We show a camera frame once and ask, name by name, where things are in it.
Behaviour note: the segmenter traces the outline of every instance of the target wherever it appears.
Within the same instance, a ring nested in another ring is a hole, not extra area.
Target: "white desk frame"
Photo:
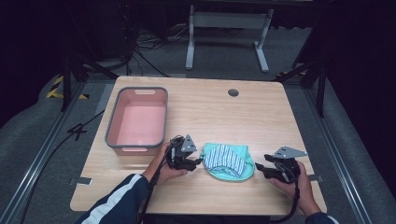
[[[194,27],[223,27],[242,29],[261,29],[259,41],[254,42],[260,67],[264,73],[269,72],[262,46],[268,33],[268,28],[273,16],[273,9],[266,14],[222,13],[222,12],[195,12],[194,6],[190,7],[190,41],[187,49],[186,69],[191,70],[194,60]]]

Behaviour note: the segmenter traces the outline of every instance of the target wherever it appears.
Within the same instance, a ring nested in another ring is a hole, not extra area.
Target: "pink plastic bin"
[[[155,155],[163,142],[168,92],[162,87],[127,87],[117,96],[106,143],[119,155]]]

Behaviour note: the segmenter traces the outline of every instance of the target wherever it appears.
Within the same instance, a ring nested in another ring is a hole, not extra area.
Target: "person's arm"
[[[306,220],[305,224],[333,224],[334,222],[325,213],[323,213],[317,202],[315,201],[314,194],[312,192],[311,182],[308,175],[306,174],[305,167],[302,163],[297,161],[301,174],[298,178],[299,189],[300,189],[300,200],[298,201],[298,207],[303,211]],[[285,184],[281,181],[271,178],[271,183],[283,190],[289,199],[294,198],[295,186],[294,184]]]
[[[165,154],[168,144],[163,144],[157,156],[142,175],[129,175],[107,196],[100,199],[76,223],[134,223],[140,204],[149,195],[149,181],[154,176]],[[185,175],[186,170],[174,170],[167,164],[161,169],[158,184]]]

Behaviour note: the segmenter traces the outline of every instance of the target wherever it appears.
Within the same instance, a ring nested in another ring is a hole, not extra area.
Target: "folded cloth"
[[[241,181],[254,173],[254,162],[248,153],[248,146],[232,146],[207,143],[201,153],[206,170],[214,177]]]

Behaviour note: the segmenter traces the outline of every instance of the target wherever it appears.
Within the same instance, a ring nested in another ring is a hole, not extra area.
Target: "teal cloth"
[[[205,164],[205,155],[207,155],[212,149],[224,145],[229,147],[233,150],[242,160],[245,161],[246,167],[240,176],[230,175],[229,173],[225,172],[224,170],[207,170],[211,175],[218,179],[227,180],[227,181],[243,181],[249,179],[254,173],[254,162],[251,159],[250,154],[248,153],[248,146],[233,146],[233,145],[226,145],[226,144],[217,144],[217,143],[206,143],[204,145],[204,150],[201,152],[200,157],[204,159]]]

